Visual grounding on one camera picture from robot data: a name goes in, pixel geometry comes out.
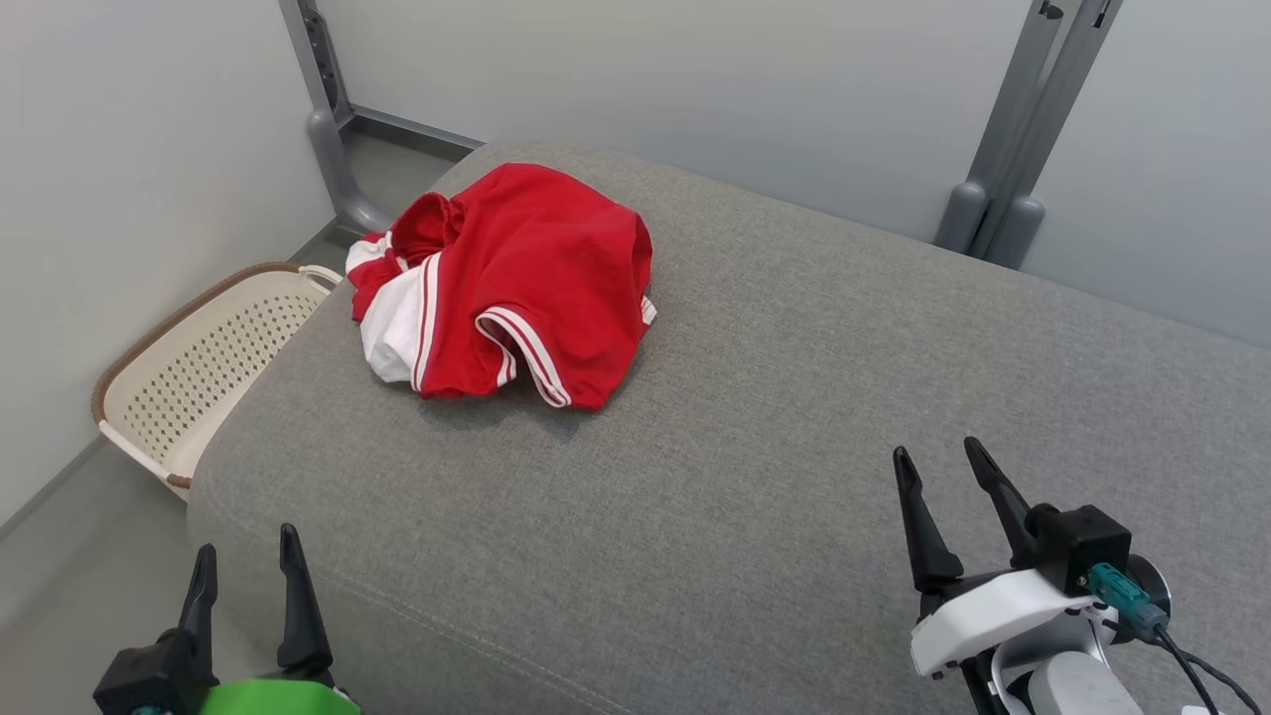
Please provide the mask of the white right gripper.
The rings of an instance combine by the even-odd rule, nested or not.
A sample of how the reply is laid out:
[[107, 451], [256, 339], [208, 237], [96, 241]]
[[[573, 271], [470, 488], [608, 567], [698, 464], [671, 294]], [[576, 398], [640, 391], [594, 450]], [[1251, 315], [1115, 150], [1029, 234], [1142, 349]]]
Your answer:
[[907, 448], [894, 451], [894, 471], [910, 573], [914, 588], [921, 593], [920, 616], [910, 635], [910, 659], [921, 677], [935, 677], [970, 659], [1050, 624], [1057, 616], [1075, 611], [1083, 616], [1097, 598], [1085, 585], [1068, 594], [1046, 579], [1035, 566], [1037, 547], [1030, 532], [1030, 503], [975, 436], [963, 439], [965, 452], [977, 485], [996, 511], [1010, 546], [1012, 569], [977, 584], [963, 580], [963, 564], [949, 552], [938, 525], [930, 516], [921, 478]]

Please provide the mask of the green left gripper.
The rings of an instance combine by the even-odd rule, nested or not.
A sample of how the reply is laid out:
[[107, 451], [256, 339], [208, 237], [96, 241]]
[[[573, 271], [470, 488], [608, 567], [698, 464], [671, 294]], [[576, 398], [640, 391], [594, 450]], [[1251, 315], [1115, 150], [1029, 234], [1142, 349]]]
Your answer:
[[194, 678], [214, 686], [200, 715], [361, 715], [361, 706], [330, 676], [336, 657], [301, 538], [291, 523], [280, 528], [280, 570], [286, 580], [283, 639], [276, 652], [281, 673], [219, 685], [211, 652], [211, 616], [219, 594], [216, 549], [205, 544], [197, 551], [179, 629], [189, 639]]

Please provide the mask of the red Bulls basketball jersey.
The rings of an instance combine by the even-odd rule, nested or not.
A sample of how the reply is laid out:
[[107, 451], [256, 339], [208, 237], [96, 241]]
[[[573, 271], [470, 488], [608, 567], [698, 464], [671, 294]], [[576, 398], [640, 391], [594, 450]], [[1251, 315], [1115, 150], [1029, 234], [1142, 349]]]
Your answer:
[[530, 163], [447, 199], [464, 212], [458, 241], [386, 282], [357, 323], [369, 370], [425, 399], [527, 378], [549, 406], [608, 406], [655, 321], [641, 215]]

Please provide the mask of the cream perforated laundry basket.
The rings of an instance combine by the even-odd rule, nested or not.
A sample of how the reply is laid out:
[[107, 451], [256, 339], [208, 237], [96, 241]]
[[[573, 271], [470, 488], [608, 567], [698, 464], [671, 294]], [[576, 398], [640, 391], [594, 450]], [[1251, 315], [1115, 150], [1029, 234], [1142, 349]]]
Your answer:
[[236, 271], [183, 305], [97, 380], [100, 436], [189, 500], [194, 467], [250, 384], [341, 284], [322, 264]]

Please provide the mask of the grey double partition post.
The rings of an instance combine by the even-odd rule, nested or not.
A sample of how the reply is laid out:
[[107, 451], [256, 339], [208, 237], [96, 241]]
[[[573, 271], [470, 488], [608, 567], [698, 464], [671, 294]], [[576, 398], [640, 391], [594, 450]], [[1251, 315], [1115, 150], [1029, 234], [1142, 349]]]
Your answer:
[[1046, 216], [1035, 188], [1125, 0], [1030, 0], [965, 182], [934, 245], [1021, 268]]

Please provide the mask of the grey single partition post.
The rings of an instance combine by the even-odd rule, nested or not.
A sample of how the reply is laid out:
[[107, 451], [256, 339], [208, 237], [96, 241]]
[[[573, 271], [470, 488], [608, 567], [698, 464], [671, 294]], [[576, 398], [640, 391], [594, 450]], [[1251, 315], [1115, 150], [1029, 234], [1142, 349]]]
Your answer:
[[338, 63], [330, 23], [315, 0], [276, 0], [296, 53], [311, 110], [306, 135], [341, 226], [364, 232], [383, 231], [393, 216], [358, 185], [344, 137], [367, 128], [372, 135], [404, 149], [458, 163], [480, 149], [480, 140], [358, 107], [350, 102]]

